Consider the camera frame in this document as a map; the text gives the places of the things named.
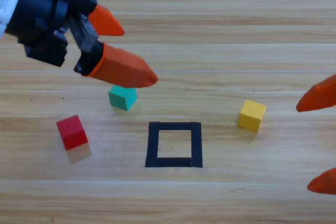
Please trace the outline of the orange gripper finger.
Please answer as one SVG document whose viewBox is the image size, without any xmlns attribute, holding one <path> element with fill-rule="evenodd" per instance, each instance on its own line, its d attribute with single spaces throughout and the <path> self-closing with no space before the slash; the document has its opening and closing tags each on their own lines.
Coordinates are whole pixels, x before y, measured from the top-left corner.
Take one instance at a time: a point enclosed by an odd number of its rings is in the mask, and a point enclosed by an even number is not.
<svg viewBox="0 0 336 224">
<path fill-rule="evenodd" d="M 315 193 L 335 195 L 335 167 L 315 177 L 307 185 L 307 189 Z"/>
<path fill-rule="evenodd" d="M 298 112 L 306 112 L 335 106 L 335 75 L 313 85 L 296 105 Z"/>
<path fill-rule="evenodd" d="M 101 59 L 87 76 L 124 88 L 150 87 L 158 81 L 142 57 L 106 43 L 102 44 Z"/>
</svg>

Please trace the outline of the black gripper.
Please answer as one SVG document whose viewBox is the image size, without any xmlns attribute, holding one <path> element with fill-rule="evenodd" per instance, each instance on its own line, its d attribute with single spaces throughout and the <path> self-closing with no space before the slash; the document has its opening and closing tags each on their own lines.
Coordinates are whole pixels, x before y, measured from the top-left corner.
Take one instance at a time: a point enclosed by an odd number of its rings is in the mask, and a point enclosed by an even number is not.
<svg viewBox="0 0 336 224">
<path fill-rule="evenodd" d="M 67 54 L 68 30 L 81 51 L 74 70 L 82 75 L 90 74 L 102 59 L 99 36 L 125 34 L 97 0 L 18 0 L 5 31 L 24 45 L 27 57 L 60 67 Z"/>
</svg>

